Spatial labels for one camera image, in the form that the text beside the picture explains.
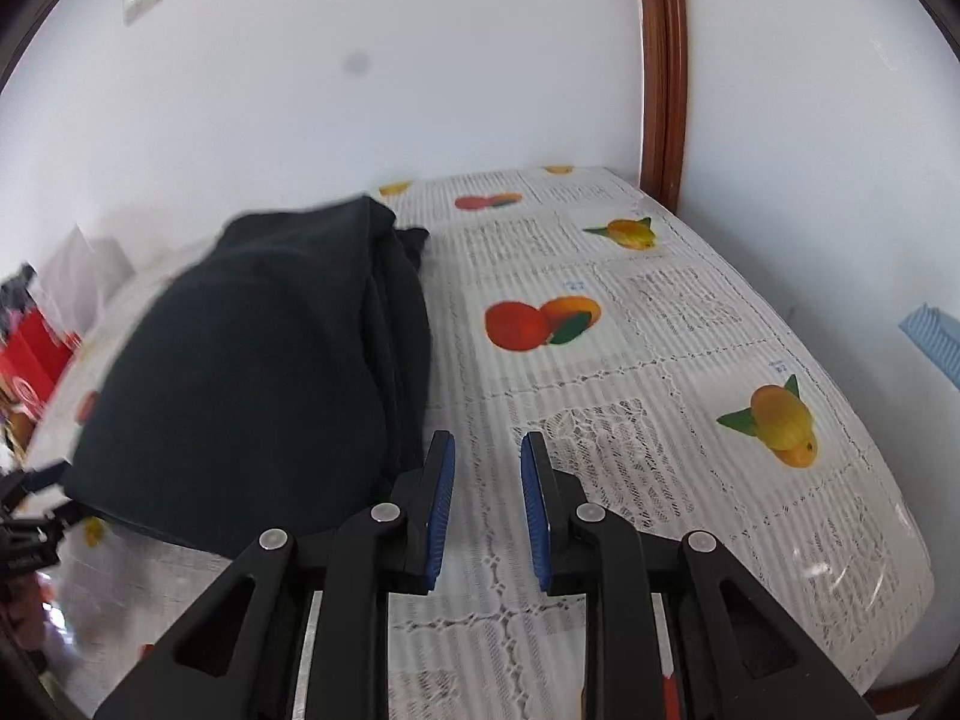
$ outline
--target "red bag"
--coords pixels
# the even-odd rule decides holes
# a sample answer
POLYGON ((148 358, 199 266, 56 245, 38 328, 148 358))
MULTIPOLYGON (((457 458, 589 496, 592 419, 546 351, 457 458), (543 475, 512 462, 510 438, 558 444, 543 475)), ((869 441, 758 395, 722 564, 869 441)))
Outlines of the red bag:
POLYGON ((38 309, 32 309, 0 352, 0 376, 33 418, 42 417, 74 348, 56 336, 38 309))

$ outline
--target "folded black garment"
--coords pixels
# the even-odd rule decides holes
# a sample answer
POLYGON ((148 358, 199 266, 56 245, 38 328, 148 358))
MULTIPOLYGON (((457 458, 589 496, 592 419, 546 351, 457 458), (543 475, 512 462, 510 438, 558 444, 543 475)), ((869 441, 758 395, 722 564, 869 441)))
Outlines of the folded black garment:
POLYGON ((363 196, 237 218, 138 325, 64 489, 227 557, 339 525, 424 460, 425 230, 363 196))

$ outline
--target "wall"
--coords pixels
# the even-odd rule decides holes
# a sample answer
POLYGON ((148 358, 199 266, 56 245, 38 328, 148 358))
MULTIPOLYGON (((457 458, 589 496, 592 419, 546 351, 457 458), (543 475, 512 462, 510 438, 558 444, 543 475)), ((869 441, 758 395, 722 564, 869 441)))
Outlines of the wall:
POLYGON ((144 265, 411 176, 634 177, 637 0, 61 0, 0 93, 0 274, 69 225, 144 265))
POLYGON ((933 604, 883 680, 960 640, 960 392, 896 324, 960 314, 960 63, 916 0, 689 0, 680 215, 794 327, 883 451, 933 604))

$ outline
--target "fruit-patterned tablecloth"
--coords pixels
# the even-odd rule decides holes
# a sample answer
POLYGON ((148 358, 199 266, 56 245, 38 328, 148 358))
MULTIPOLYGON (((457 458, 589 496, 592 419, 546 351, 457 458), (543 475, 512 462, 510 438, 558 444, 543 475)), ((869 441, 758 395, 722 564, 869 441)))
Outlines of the fruit-patterned tablecloth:
MULTIPOLYGON (((867 688, 931 597, 928 555, 846 399, 739 274, 606 170, 418 181, 382 199, 431 232, 426 433, 457 439, 437 590, 391 600, 392 716, 579 716, 584 605, 544 596, 531 569, 518 465, 531 430, 638 529, 716 533, 867 688)), ((121 293, 32 464, 69 454, 136 318, 198 254, 121 293)), ((71 533, 62 553, 56 603, 80 655, 64 683, 87 712, 226 564, 117 528, 71 533)))

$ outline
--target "blue ribbed object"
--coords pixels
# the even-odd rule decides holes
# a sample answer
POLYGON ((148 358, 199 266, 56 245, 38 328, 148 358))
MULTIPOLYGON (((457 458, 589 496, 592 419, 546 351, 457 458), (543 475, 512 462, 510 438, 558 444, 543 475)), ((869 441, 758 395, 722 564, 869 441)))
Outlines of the blue ribbed object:
POLYGON ((960 389, 960 322, 940 309, 923 304, 899 327, 960 389))
POLYGON ((530 553, 534 562, 534 574, 541 590, 550 586, 550 526, 546 518, 544 494, 536 473, 534 450, 530 437, 524 436, 520 444, 520 483, 523 487, 523 506, 527 509, 527 532, 530 533, 530 553))
POLYGON ((443 565, 443 546, 446 543, 446 527, 450 522, 450 499, 453 498, 453 473, 456 467, 457 445, 453 436, 446 440, 443 464, 433 496, 433 509, 426 522, 426 567, 424 579, 427 589, 434 589, 440 567, 443 565))

